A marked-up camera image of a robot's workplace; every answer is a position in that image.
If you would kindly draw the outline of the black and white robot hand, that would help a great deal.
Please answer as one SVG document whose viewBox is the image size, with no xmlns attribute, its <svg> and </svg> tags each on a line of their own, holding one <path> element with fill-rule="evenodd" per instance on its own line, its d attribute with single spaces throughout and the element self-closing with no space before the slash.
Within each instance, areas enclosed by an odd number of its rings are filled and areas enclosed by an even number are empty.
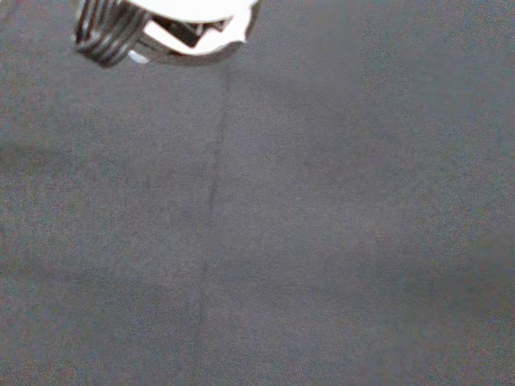
<svg viewBox="0 0 515 386">
<path fill-rule="evenodd" d="M 206 65 L 232 55 L 246 42 L 259 1 L 79 1 L 74 48 L 111 68 L 125 58 Z"/>
</svg>

